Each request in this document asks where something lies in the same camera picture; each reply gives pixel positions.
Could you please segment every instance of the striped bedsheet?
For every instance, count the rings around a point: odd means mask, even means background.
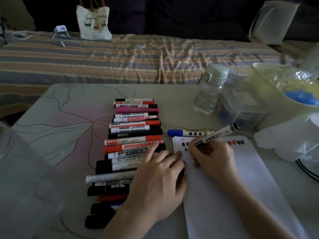
[[[56,83],[197,84],[210,63],[246,76],[256,62],[292,62],[258,42],[114,35],[108,41],[65,39],[63,48],[52,35],[36,33],[0,49],[0,118],[25,111]]]
[[[273,48],[281,53],[284,53],[294,60],[297,60],[299,56],[314,47],[316,42],[305,42],[298,40],[284,40],[281,44],[273,46]]]

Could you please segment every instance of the forearm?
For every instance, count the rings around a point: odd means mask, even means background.
[[[146,215],[135,213],[123,205],[99,239],[142,239],[152,226]]]
[[[228,196],[253,239],[296,239],[243,185]]]

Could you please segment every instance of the paper sheet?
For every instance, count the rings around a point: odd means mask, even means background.
[[[201,168],[192,166],[193,159],[187,142],[192,137],[173,138],[174,151],[183,152],[187,162],[188,188],[184,197],[184,210],[189,239],[249,239],[241,219],[228,198],[205,176]],[[245,136],[224,137],[235,153],[239,174],[252,192],[299,239],[309,236],[299,223],[287,200]]]

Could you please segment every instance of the row of markers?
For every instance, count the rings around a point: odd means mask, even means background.
[[[159,141],[155,152],[165,150],[163,130],[154,99],[116,99],[115,115],[105,140],[104,160],[96,162],[95,175],[88,175],[92,183],[88,196],[99,196],[86,217],[89,229],[106,227],[117,209],[126,200],[134,173],[149,147]]]

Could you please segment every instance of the tote bag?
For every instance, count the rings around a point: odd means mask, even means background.
[[[84,8],[83,2],[80,0],[80,5],[77,6],[77,18],[81,39],[110,40],[112,38],[107,27],[110,8],[105,6],[104,0],[101,0],[101,5],[98,9],[94,9],[93,2],[90,0],[90,10],[88,10]]]
[[[267,45],[281,45],[298,6],[299,3],[287,1],[265,1],[250,27],[249,37]]]

